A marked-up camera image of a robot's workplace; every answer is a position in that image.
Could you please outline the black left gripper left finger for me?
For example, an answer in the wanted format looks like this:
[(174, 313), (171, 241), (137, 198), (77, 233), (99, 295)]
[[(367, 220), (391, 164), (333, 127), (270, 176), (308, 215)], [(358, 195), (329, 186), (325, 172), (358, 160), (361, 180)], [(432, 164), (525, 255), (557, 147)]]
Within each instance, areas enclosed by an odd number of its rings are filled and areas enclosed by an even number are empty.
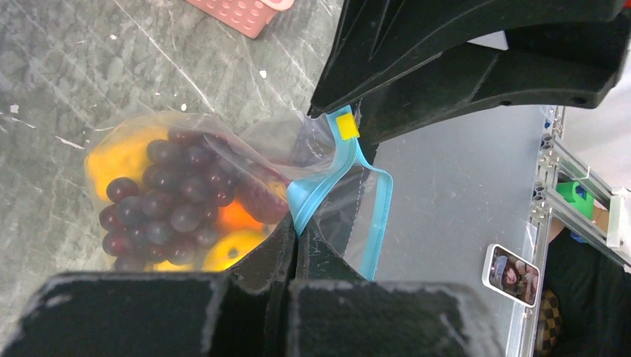
[(227, 271), (76, 271), (29, 300), (3, 356), (280, 356), (295, 229)]

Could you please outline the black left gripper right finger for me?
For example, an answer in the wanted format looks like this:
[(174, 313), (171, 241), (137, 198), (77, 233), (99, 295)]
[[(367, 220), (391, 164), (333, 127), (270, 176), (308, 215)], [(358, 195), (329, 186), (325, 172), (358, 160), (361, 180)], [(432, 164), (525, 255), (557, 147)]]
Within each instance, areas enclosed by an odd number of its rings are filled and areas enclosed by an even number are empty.
[(502, 356), (490, 311), (470, 287), (366, 280), (315, 222), (296, 242), (296, 356)]

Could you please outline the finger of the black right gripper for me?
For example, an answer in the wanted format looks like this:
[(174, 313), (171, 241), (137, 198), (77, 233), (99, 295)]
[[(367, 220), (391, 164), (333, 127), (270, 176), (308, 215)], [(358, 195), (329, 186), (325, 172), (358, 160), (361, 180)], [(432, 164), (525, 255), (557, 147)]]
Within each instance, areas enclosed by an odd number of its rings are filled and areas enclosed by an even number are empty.
[(605, 22), (624, 1), (344, 1), (310, 115), (334, 112), (444, 51), (501, 30)]
[(630, 21), (537, 25), (507, 32), (505, 51), (464, 43), (364, 97), (360, 135), (378, 144), (498, 106), (598, 107), (627, 58)]

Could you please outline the yellow bell pepper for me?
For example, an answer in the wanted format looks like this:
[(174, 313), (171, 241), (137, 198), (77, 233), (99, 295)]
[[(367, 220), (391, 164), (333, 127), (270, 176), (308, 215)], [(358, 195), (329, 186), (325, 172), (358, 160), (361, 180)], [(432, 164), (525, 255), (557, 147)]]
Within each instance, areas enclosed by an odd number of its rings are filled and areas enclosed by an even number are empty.
[(147, 264), (144, 268), (144, 271), (157, 271), (157, 272), (160, 272), (160, 271), (183, 272), (183, 271), (193, 271), (193, 270), (194, 270), (193, 264), (175, 265), (175, 264), (172, 264), (168, 260), (165, 260), (161, 263), (156, 263), (156, 264)]

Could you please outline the orange fruit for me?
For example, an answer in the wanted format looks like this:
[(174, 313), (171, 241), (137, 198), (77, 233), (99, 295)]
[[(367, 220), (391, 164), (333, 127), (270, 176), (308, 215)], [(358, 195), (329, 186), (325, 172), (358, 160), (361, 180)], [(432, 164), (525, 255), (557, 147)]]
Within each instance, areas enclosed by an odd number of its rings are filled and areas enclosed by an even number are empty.
[(263, 223), (250, 216), (238, 200), (219, 208), (215, 227), (223, 233), (239, 230), (263, 231)]

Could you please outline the dark red grape bunch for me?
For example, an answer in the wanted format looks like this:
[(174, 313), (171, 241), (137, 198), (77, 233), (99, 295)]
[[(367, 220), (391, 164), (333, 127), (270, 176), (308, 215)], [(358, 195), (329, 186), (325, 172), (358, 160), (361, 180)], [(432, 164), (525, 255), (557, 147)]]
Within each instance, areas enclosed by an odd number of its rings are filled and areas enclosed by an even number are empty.
[(147, 145), (146, 188), (116, 178), (98, 215), (102, 248), (115, 271), (143, 271), (165, 260), (193, 264), (220, 238), (219, 208), (234, 201), (243, 163), (229, 139), (212, 132), (168, 129)]

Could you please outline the clear zip top bag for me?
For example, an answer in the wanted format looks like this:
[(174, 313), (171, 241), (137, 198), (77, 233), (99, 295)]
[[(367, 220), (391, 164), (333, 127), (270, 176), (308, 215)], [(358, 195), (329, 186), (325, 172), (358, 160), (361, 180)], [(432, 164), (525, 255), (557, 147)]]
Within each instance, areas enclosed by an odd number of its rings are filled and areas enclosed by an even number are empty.
[(286, 112), (236, 134), (212, 115), (115, 118), (84, 161), (102, 249), (117, 271), (225, 271), (283, 219), (313, 224), (374, 277), (393, 180), (359, 142), (358, 111)]

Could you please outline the yellow mango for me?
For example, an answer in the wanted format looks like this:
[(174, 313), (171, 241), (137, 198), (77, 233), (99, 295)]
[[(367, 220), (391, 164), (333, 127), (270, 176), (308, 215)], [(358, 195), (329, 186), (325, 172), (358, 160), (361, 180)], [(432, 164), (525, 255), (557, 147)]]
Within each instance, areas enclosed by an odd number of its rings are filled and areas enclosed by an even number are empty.
[(165, 139), (165, 126), (135, 126), (128, 132), (117, 129), (109, 133), (86, 157), (86, 179), (97, 198), (108, 202), (106, 188), (120, 177), (132, 179), (142, 190), (144, 171), (153, 163), (147, 157), (147, 145)]

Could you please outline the yellow lemon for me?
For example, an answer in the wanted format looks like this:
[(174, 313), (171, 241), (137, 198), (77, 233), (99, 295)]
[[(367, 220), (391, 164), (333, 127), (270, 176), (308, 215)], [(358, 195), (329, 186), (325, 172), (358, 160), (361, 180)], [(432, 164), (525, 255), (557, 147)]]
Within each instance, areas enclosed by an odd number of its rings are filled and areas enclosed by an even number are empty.
[(202, 262), (203, 271), (225, 271), (266, 240), (259, 231), (239, 230), (219, 239)]

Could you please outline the dark red plum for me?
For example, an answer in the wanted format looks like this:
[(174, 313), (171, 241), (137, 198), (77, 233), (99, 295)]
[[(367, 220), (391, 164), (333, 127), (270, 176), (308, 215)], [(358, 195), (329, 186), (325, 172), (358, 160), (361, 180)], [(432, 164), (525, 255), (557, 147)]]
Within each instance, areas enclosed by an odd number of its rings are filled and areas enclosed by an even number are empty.
[(289, 180), (276, 170), (252, 163), (236, 186), (236, 198), (258, 222), (275, 225), (289, 211), (288, 185)]

